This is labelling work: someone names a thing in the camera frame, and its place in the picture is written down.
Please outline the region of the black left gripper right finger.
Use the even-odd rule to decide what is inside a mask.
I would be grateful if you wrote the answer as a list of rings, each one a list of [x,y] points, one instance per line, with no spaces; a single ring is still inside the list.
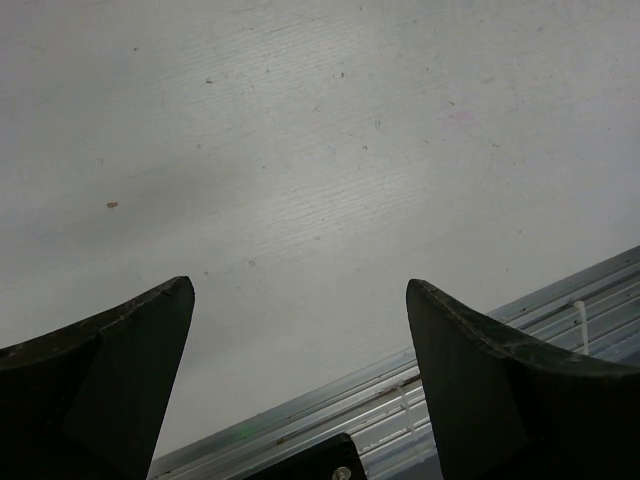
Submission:
[[[407,314],[447,479],[635,479],[639,371],[553,346],[418,279]]]

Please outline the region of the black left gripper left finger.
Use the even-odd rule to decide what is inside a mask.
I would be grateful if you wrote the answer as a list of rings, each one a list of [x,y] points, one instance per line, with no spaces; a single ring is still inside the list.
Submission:
[[[174,277],[2,349],[2,478],[146,478],[194,306]]]

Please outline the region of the white zip tie near base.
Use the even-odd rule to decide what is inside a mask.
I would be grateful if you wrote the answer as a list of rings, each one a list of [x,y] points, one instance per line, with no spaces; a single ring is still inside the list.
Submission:
[[[407,422],[407,430],[411,441],[417,444],[424,427],[429,423],[429,413],[424,393],[419,388],[397,386],[395,388]]]

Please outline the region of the aluminium frame rail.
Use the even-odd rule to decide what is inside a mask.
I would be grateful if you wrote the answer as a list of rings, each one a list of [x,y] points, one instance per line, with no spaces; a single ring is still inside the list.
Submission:
[[[491,317],[582,353],[575,301],[586,304],[589,354],[639,362],[639,250],[606,261],[491,312]],[[430,420],[411,441],[397,386],[422,390],[413,348],[153,461],[151,479],[244,479],[335,435],[356,445],[370,479],[441,476]]]

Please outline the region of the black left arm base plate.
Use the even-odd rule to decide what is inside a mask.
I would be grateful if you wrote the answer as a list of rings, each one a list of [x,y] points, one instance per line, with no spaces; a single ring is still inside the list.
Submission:
[[[274,465],[247,476],[249,480],[367,480],[351,437],[333,436]]]

